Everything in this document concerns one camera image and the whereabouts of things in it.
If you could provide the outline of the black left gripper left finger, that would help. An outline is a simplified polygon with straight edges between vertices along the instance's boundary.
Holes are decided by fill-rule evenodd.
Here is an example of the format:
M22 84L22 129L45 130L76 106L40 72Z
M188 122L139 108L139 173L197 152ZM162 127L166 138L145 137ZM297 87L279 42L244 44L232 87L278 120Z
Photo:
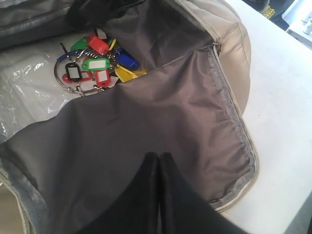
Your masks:
M91 225L91 234L155 234L158 221L158 166L147 153L135 177Z

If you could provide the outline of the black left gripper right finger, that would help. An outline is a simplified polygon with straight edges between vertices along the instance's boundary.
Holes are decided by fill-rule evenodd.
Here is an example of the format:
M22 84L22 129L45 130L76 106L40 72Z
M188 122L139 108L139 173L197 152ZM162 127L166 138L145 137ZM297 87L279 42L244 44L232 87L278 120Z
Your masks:
M170 153L163 153L159 157L158 185L164 234L234 233L234 225L188 185Z

